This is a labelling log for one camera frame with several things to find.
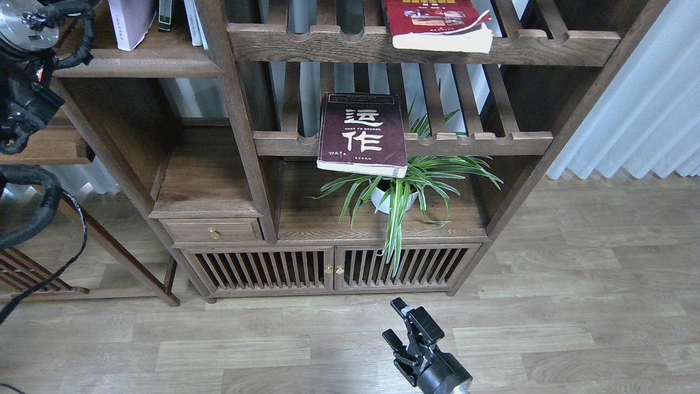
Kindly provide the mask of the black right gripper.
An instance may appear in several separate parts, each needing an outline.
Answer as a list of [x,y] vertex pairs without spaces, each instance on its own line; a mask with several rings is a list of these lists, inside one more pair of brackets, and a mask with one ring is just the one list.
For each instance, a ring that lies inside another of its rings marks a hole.
[[402,298],[390,302],[407,330],[405,346],[392,329],[382,333],[392,349],[396,368],[413,387],[423,393],[468,393],[473,377],[449,352],[440,351],[437,342],[445,334],[423,308],[413,308]]

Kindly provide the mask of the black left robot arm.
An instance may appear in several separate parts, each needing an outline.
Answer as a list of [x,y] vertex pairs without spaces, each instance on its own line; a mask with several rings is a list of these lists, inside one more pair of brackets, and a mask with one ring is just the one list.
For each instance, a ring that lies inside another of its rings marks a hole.
[[[97,6],[98,1],[2,2],[2,154],[23,152],[28,139],[46,128],[62,107],[65,101],[50,89],[53,73],[90,64]],[[82,22],[83,35],[72,54],[60,58],[54,47],[68,18]],[[75,198],[42,167],[2,165],[2,187],[8,183],[42,186],[44,195],[32,219],[2,234],[2,249],[22,244],[45,229],[62,197],[72,202],[85,221]]]

